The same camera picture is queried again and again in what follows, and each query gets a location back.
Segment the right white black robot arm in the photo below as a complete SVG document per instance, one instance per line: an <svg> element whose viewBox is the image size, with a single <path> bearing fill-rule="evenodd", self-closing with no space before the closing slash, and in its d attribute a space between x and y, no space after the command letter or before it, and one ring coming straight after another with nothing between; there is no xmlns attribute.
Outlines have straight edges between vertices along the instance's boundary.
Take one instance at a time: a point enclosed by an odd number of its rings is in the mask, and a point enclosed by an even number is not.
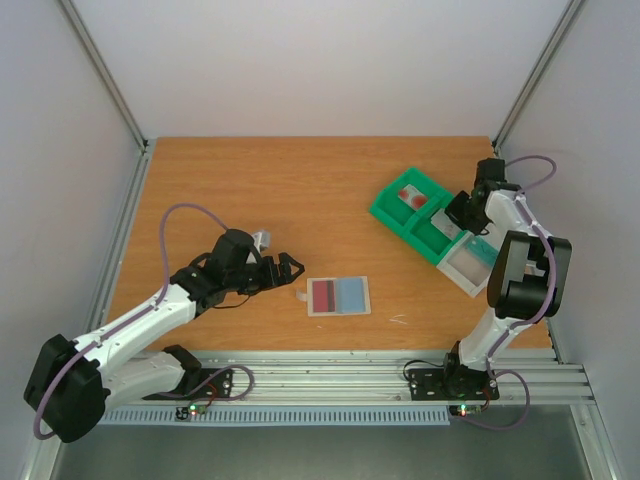
<svg viewBox="0 0 640 480"><path fill-rule="evenodd" d="M450 399L487 389L497 374L492 361L523 331L559 310L572 245L555 237L526 202L529 187L506 177L509 163L477 163L474 187L445 208L453 223L472 234L488 231L501 241L486 286L488 309L474 330L445 355L442 390Z"/></svg>

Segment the beige card holder wallet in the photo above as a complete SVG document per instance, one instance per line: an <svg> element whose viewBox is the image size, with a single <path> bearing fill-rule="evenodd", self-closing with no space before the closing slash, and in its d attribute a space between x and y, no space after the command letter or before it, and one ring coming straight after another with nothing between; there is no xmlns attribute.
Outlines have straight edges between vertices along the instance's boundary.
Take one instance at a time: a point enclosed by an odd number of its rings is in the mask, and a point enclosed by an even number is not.
<svg viewBox="0 0 640 480"><path fill-rule="evenodd" d="M312 312L311 282L320 279L332 279L335 281L335 313L318 314ZM366 276L308 278L306 290L297 289L296 298L306 304L309 317L354 316L371 313L369 284Z"/></svg>

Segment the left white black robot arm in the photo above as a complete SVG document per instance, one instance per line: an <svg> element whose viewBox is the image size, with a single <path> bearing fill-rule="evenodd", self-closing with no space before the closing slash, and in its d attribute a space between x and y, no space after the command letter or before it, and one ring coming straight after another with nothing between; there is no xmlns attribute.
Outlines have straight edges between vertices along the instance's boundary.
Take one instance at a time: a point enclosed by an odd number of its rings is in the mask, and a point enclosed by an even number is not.
<svg viewBox="0 0 640 480"><path fill-rule="evenodd" d="M126 314L72 340L61 334L47 340L23 395L35 412L35 437L70 443L106 412L132 401L194 398L209 380L188 350L172 345L145 360L136 356L166 333L222 308L229 293L249 299L293 283L304 265L286 252L263 255L268 245L264 231L229 229L211 251Z"/></svg>

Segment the dark red striped card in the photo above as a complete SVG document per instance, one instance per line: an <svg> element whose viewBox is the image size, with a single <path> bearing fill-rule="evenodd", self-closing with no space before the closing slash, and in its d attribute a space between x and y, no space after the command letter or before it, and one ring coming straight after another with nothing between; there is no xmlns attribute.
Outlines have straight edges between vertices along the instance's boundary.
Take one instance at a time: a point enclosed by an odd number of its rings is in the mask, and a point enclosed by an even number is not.
<svg viewBox="0 0 640 480"><path fill-rule="evenodd" d="M332 279L313 280L311 282L312 312L335 313L336 290Z"/></svg>

